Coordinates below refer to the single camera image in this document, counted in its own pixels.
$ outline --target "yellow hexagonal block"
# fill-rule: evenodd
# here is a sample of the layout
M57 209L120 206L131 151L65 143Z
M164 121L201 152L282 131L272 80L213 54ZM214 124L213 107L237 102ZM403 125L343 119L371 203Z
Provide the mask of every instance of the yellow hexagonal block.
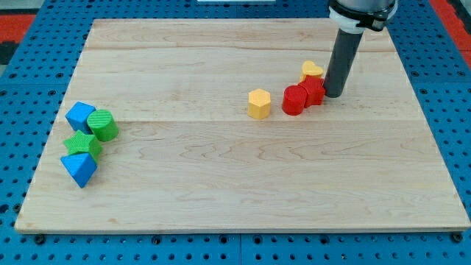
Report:
M272 101L270 93L263 89L255 89L249 93L249 116L254 119L264 119L270 115Z
M302 64L301 67L301 77L300 77L300 82L303 82L306 79L306 76L312 76L312 77L322 77L322 74L324 73L324 69L322 69L319 66L316 66L316 64L313 61L307 60Z

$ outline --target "blue cube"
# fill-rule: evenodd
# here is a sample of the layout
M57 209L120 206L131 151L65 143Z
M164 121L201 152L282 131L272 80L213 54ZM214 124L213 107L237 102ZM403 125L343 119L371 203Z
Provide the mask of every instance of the blue cube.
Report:
M87 125L87 118L95 110L96 108L94 106L90 106L82 102L77 102L67 112L65 118L71 125L72 129L74 129L74 131L81 130L85 134L91 134L92 132Z
M87 185L97 168L95 160L87 152L78 155L68 155L62 157L60 161L80 188Z

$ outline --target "wooden board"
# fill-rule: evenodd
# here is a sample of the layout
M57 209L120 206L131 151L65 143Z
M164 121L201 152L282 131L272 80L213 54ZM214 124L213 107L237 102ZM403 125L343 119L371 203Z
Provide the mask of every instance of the wooden board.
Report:
M21 233L361 233L470 221L387 31L367 31L344 95L281 110L327 19L96 20L15 227ZM247 94L272 94L247 116ZM84 189L59 158L84 101L113 113Z

